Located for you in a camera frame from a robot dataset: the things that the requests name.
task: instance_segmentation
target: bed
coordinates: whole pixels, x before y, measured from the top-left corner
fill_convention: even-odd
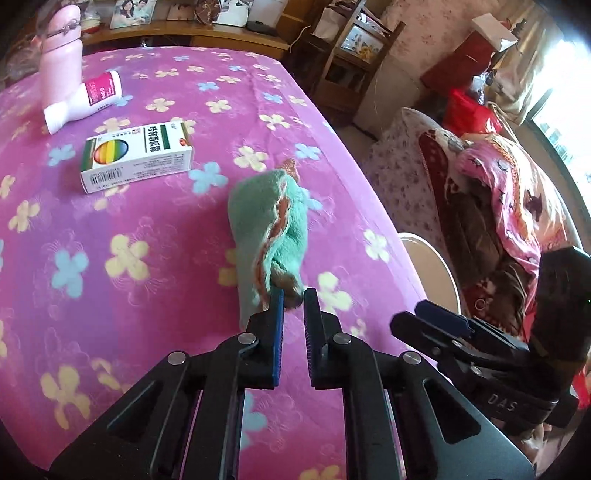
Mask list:
[[[35,464],[49,467],[168,353],[239,332],[228,194],[286,158],[309,197],[305,285],[344,330],[406,349],[388,323],[423,288],[359,167],[279,62],[189,47],[84,59],[85,78],[107,69],[123,98],[54,136],[38,75],[0,93],[0,419]],[[191,133],[191,172],[84,194],[87,137],[174,118]],[[344,475],[342,399],[310,387],[299,309],[285,317],[280,386],[246,394],[240,478]]]

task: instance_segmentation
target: floor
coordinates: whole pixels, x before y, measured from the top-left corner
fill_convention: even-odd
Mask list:
[[[369,147],[375,143],[372,138],[369,138],[367,135],[360,132],[360,130],[353,125],[338,128],[336,133],[357,163],[367,157]]]

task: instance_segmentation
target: pink water bottle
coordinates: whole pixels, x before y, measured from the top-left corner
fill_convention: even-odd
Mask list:
[[[82,83],[80,8],[68,5],[50,20],[41,46],[41,103],[62,102]]]

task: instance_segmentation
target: medicine box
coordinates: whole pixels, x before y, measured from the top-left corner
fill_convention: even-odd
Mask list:
[[[144,125],[86,140],[80,179],[86,193],[191,168],[184,122]]]

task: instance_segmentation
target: pink bottle lid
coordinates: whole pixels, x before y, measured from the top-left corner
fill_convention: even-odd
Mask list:
[[[50,20],[43,40],[43,52],[55,50],[78,40],[81,33],[80,8],[77,5],[68,5],[58,10]]]

